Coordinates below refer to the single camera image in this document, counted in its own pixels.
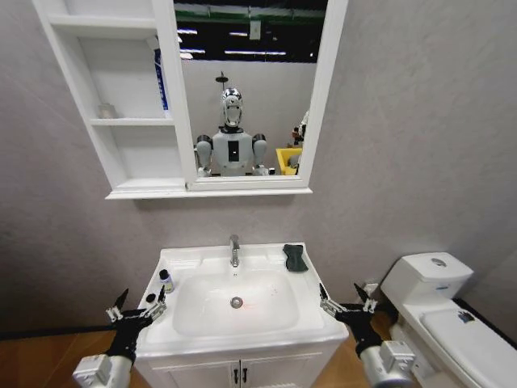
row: black baseboard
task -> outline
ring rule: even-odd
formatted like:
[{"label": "black baseboard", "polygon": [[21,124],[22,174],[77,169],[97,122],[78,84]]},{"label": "black baseboard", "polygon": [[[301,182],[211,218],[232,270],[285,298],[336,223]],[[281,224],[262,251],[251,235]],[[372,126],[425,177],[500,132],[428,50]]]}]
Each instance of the black baseboard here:
[{"label": "black baseboard", "polygon": [[490,329],[495,331],[497,335],[499,335],[501,338],[503,338],[513,349],[517,350],[517,343],[514,340],[512,340],[508,335],[506,335],[502,331],[500,331],[491,321],[489,321],[483,315],[481,315],[479,313],[479,311],[474,309],[470,304],[468,304],[466,301],[464,301],[460,297],[454,298],[453,301],[462,309],[467,310],[468,312],[472,313],[476,318],[478,318],[480,321],[482,321],[486,326],[488,326]]},{"label": "black baseboard", "polygon": [[87,333],[90,331],[109,331],[109,330],[113,330],[113,326],[103,325],[103,326],[87,326],[87,327],[58,327],[55,329],[15,331],[15,332],[0,333],[0,341],[19,340],[22,338],[31,338],[31,337],[46,337],[48,335],[77,334],[77,333]]}]

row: bottle cap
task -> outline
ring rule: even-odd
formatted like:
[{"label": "bottle cap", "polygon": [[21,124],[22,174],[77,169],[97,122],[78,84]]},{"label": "bottle cap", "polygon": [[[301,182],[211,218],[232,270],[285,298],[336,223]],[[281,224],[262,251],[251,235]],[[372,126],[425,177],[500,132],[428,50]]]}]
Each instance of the bottle cap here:
[{"label": "bottle cap", "polygon": [[169,277],[169,272],[166,269],[162,269],[160,271],[160,279],[167,280],[167,277]]}]

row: wooden floor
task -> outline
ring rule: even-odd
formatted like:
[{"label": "wooden floor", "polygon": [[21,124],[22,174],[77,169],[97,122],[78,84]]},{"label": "wooden floor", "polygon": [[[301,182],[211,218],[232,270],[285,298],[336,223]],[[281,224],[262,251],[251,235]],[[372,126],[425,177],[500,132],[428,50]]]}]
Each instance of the wooden floor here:
[{"label": "wooden floor", "polygon": [[[372,322],[383,339],[389,338],[387,322],[382,314]],[[0,341],[0,387],[77,387],[72,372],[79,360],[106,351],[113,335],[111,331],[97,331]],[[131,387],[149,388],[135,369],[132,372]],[[323,369],[313,388],[363,387],[368,388],[369,385],[364,377],[363,366],[355,354],[355,341],[350,336]]]}]

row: toilet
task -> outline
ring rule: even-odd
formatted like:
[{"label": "toilet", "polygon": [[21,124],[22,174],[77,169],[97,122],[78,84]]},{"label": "toilet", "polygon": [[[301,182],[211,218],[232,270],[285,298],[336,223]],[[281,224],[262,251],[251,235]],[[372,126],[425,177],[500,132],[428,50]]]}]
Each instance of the toilet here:
[{"label": "toilet", "polygon": [[472,274],[448,253],[424,253],[400,258],[380,285],[399,312],[392,338],[415,353],[423,388],[517,387],[517,351],[452,300]]}]

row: toilet tank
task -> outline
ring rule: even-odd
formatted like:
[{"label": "toilet tank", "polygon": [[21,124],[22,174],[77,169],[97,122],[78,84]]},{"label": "toilet tank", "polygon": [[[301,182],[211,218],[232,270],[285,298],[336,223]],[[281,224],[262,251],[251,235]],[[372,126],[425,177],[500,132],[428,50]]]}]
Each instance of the toilet tank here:
[{"label": "toilet tank", "polygon": [[473,270],[446,252],[401,257],[380,289],[396,306],[433,304],[452,299]]}]

